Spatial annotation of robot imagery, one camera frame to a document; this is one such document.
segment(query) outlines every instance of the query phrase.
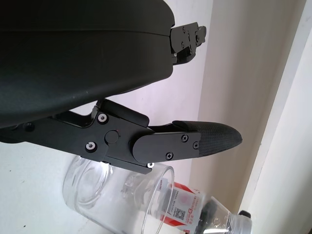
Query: plastic bottle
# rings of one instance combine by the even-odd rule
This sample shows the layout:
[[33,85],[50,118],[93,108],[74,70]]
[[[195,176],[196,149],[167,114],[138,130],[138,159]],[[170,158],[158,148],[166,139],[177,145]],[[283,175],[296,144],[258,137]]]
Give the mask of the plastic bottle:
[[174,183],[164,222],[187,234],[252,233],[251,215],[248,212],[232,214],[213,196],[179,183]]

